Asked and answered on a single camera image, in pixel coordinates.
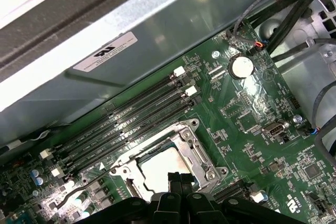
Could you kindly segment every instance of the metal panel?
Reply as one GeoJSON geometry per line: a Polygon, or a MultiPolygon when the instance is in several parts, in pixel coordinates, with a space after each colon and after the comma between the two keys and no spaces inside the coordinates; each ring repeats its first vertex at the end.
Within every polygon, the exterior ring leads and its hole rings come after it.
{"type": "MultiPolygon", "coordinates": [[[[57,71],[61,72],[59,66],[53,65],[57,60],[71,56],[72,59],[66,62],[71,66],[135,24],[138,25],[132,32],[137,36],[138,42],[89,73],[70,68],[4,110],[0,114],[1,142],[6,143],[14,136],[19,137],[35,130],[42,125],[42,122],[44,125],[55,120],[64,122],[65,118],[73,113],[77,112],[78,116],[93,109],[97,105],[93,101],[103,102],[118,94],[217,30],[232,23],[252,1],[175,0],[174,3],[165,2],[165,9],[157,10],[159,12],[155,15],[149,17],[151,14],[143,14],[140,19],[134,17],[139,5],[133,4],[128,12],[126,10],[122,12],[117,8],[45,54],[40,61],[44,63],[41,67],[50,66],[50,68],[43,71],[40,67],[36,68],[40,58],[34,62],[35,68],[28,66],[29,69],[26,69],[25,73],[32,73],[35,70],[36,79],[40,74],[44,74],[43,77],[47,80],[52,79],[58,74],[57,71]],[[74,48],[76,53],[69,54],[74,48]]],[[[15,78],[20,79],[12,80],[20,82],[26,76],[28,75],[19,74],[15,78]]]]}

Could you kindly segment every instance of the sticker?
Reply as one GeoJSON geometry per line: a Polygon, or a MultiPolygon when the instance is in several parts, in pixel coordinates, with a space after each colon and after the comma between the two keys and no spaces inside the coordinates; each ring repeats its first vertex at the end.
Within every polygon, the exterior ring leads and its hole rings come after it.
{"type": "Polygon", "coordinates": [[[115,41],[109,43],[99,51],[90,55],[88,58],[75,65],[73,68],[84,72],[90,72],[129,46],[132,46],[137,41],[138,39],[130,31],[115,41]]]}

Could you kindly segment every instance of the capacitor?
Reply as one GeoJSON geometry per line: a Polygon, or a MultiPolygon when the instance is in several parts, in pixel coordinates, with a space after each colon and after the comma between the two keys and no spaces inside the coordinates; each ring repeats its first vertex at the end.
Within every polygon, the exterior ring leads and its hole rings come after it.
{"type": "Polygon", "coordinates": [[[302,116],[300,116],[300,115],[293,116],[293,122],[295,122],[295,123],[302,123],[302,121],[303,121],[302,116]]]}
{"type": "Polygon", "coordinates": [[[246,56],[238,55],[230,59],[228,72],[234,79],[243,80],[253,74],[254,65],[246,56]]]}
{"type": "Polygon", "coordinates": [[[45,174],[41,174],[39,177],[36,178],[36,185],[41,186],[42,184],[48,182],[49,177],[45,174]]]}
{"type": "Polygon", "coordinates": [[[82,217],[83,218],[89,217],[91,214],[93,214],[93,211],[94,211],[94,206],[93,205],[89,205],[87,207],[87,209],[84,210],[84,212],[82,214],[82,217]]]}
{"type": "Polygon", "coordinates": [[[80,206],[83,204],[83,202],[86,200],[87,194],[85,192],[82,192],[76,199],[75,199],[75,204],[77,206],[80,206]]]}
{"type": "Polygon", "coordinates": [[[31,170],[32,175],[37,178],[39,175],[43,173],[42,167],[36,167],[35,169],[31,170]]]}

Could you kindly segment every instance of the chip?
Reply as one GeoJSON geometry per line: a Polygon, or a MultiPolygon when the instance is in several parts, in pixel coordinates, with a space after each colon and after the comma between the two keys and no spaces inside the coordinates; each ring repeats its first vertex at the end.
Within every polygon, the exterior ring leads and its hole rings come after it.
{"type": "Polygon", "coordinates": [[[304,171],[307,173],[309,178],[314,178],[321,173],[319,167],[316,164],[312,164],[311,166],[306,167],[304,171]]]}
{"type": "Polygon", "coordinates": [[[100,207],[101,208],[107,208],[109,206],[112,205],[112,202],[110,201],[110,199],[106,199],[106,200],[103,200],[101,203],[100,203],[100,207]]]}
{"type": "Polygon", "coordinates": [[[74,213],[72,214],[72,216],[73,216],[73,218],[76,220],[76,219],[78,219],[78,218],[80,217],[80,214],[79,214],[79,212],[74,212],[74,213]]]}
{"type": "Polygon", "coordinates": [[[54,210],[57,206],[56,206],[56,203],[55,202],[52,202],[49,204],[49,207],[51,210],[54,210]]]}
{"type": "Polygon", "coordinates": [[[89,188],[90,188],[92,191],[95,191],[95,190],[97,190],[99,187],[100,187],[100,183],[99,183],[99,182],[94,182],[89,188]]]}
{"type": "Polygon", "coordinates": [[[272,171],[272,172],[276,172],[278,169],[279,169],[279,165],[278,165],[278,163],[271,163],[270,165],[269,165],[269,169],[272,171]]]}

